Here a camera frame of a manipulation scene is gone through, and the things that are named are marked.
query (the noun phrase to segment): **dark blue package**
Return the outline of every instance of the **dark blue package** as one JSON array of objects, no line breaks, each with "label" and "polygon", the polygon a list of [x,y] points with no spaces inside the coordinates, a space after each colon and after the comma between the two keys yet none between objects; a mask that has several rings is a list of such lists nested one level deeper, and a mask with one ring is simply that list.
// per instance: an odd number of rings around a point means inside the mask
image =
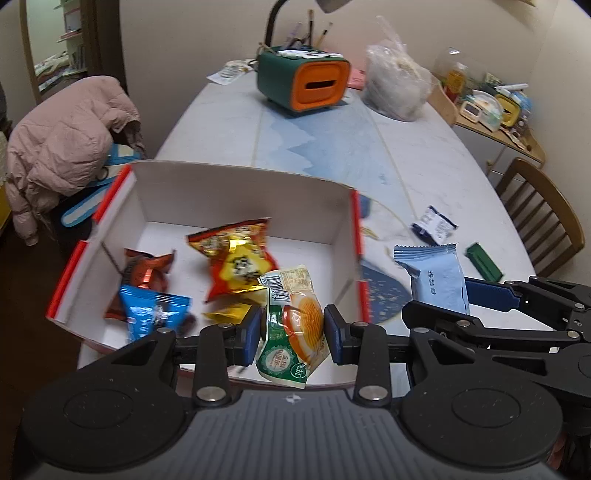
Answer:
[{"label": "dark blue package", "polygon": [[417,237],[434,247],[443,245],[447,237],[456,230],[457,225],[438,212],[433,205],[429,205],[425,214],[410,228]]}]

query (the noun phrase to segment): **metal screw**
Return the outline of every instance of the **metal screw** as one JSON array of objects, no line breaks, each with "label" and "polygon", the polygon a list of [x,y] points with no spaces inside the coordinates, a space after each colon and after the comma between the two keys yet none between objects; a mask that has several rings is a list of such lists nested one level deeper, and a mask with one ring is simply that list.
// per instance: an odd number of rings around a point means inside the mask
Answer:
[{"label": "metal screw", "polygon": [[367,385],[359,389],[359,396],[365,400],[383,400],[388,396],[388,390],[379,385]]},{"label": "metal screw", "polygon": [[203,401],[218,401],[226,396],[226,391],[221,387],[201,387],[197,390],[197,398]]}]

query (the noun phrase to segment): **wooden chair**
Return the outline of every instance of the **wooden chair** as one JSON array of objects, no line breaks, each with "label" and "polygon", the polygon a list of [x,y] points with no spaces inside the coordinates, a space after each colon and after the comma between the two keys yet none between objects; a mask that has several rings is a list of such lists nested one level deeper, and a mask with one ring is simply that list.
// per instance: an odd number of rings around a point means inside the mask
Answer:
[{"label": "wooden chair", "polygon": [[[552,180],[523,158],[514,159],[503,175],[496,187],[499,197],[509,186],[515,186],[517,181],[512,183],[512,180],[517,175],[521,175],[524,182],[504,202],[505,208],[526,247],[536,273],[540,277],[548,277],[583,249],[583,229],[573,208]],[[543,229],[551,218],[553,221],[550,226]],[[561,244],[566,243],[566,249],[558,253]]]}]

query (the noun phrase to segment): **brown candy wrapper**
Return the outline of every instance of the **brown candy wrapper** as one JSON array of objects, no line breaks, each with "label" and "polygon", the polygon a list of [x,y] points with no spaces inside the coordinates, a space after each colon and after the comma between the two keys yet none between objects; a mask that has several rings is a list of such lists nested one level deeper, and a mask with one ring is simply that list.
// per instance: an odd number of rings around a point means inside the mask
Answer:
[{"label": "brown candy wrapper", "polygon": [[[168,290],[166,274],[173,264],[174,251],[167,255],[155,257],[146,252],[138,252],[137,250],[126,248],[125,256],[127,262],[121,279],[122,285],[132,285],[134,287],[166,293]],[[119,291],[115,294],[113,300],[111,300],[111,304],[105,313],[105,318],[121,320],[123,322],[127,320],[125,309],[119,298]]]}]

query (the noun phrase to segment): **light blue package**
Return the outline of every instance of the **light blue package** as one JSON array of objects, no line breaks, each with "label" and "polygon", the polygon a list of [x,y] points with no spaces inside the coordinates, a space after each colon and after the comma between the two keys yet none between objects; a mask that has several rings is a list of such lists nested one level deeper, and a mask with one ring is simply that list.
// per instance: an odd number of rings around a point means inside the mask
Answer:
[{"label": "light blue package", "polygon": [[470,315],[456,246],[394,247],[394,260],[411,276],[413,300]]}]

